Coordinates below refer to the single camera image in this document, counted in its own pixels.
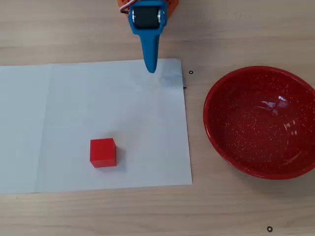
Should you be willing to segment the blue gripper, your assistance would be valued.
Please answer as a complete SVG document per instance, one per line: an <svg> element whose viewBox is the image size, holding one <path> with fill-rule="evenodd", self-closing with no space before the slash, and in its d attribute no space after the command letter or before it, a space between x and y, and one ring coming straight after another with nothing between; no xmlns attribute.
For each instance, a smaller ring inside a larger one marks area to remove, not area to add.
<svg viewBox="0 0 315 236"><path fill-rule="evenodd" d="M140 0L130 6L128 22L132 32L140 37L143 59L150 73L157 68L159 38L167 20L168 8L163 0Z"/></svg>

